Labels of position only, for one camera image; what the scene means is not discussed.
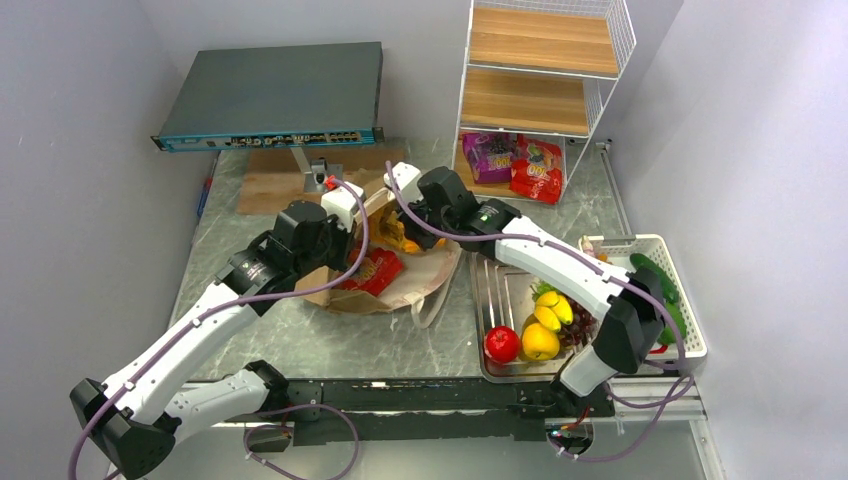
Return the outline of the orange snack bag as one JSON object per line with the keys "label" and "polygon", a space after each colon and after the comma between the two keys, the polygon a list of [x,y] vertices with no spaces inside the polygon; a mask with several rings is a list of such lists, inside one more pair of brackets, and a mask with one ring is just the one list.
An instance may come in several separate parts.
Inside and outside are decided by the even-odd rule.
{"label": "orange snack bag", "polygon": [[409,255],[425,249],[405,236],[405,227],[394,210],[380,210],[368,217],[370,243]]}

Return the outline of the brown burlap grocery bag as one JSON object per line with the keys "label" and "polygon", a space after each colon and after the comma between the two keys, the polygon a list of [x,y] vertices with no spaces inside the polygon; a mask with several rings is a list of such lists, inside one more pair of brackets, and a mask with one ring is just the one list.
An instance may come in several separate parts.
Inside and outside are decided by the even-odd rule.
{"label": "brown burlap grocery bag", "polygon": [[[394,210],[399,218],[397,202],[388,199],[386,187],[368,196],[365,207],[368,217],[380,210]],[[370,248],[379,247],[370,243]],[[447,286],[458,266],[461,250],[451,240],[440,240],[436,246],[419,255],[409,255],[386,247],[402,260],[405,269],[379,296],[362,291],[345,291],[338,285],[312,293],[304,300],[333,313],[356,315],[389,313],[405,307],[411,309],[413,322],[419,328],[428,327],[447,295]]]}

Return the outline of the red apple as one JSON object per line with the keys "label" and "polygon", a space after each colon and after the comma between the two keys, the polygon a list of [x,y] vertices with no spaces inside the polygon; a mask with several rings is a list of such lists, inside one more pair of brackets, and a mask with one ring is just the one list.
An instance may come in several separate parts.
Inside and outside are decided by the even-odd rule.
{"label": "red apple", "polygon": [[484,355],[498,364],[514,361],[521,350],[521,339],[510,327],[494,327],[486,333],[483,340]]}

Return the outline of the purple grapes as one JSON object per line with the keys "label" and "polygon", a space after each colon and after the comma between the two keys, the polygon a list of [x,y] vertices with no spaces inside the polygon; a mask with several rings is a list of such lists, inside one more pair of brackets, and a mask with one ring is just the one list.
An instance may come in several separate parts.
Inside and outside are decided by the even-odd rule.
{"label": "purple grapes", "polygon": [[572,312],[570,323],[562,323],[558,338],[562,347],[585,346],[591,342],[597,320],[581,305],[568,299]]}

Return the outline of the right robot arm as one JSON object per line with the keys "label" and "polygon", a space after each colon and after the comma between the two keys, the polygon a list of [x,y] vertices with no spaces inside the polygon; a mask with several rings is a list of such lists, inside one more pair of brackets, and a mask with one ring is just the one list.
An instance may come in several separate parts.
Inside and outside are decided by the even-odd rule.
{"label": "right robot arm", "polygon": [[675,324],[656,273],[593,258],[514,206],[499,199],[479,200],[447,167],[423,173],[403,162],[387,165],[384,182],[425,240],[448,238],[530,273],[599,320],[591,344],[568,360],[553,382],[551,401],[564,415],[578,413],[612,377],[636,373],[663,329]]}

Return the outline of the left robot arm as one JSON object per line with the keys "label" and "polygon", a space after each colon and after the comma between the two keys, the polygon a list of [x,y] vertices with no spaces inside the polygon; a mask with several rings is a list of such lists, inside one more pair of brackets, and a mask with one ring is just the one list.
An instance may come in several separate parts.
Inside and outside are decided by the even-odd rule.
{"label": "left robot arm", "polygon": [[70,400],[82,432],[68,462],[75,478],[82,449],[94,444],[117,475],[139,479],[181,442],[241,415],[272,420],[292,411],[289,383],[263,360],[186,390],[196,369],[276,302],[301,295],[300,280],[319,268],[348,279],[364,258],[367,238],[360,193],[333,191],[319,203],[297,201],[274,227],[233,254],[191,309],[145,352],[103,381],[84,379]]}

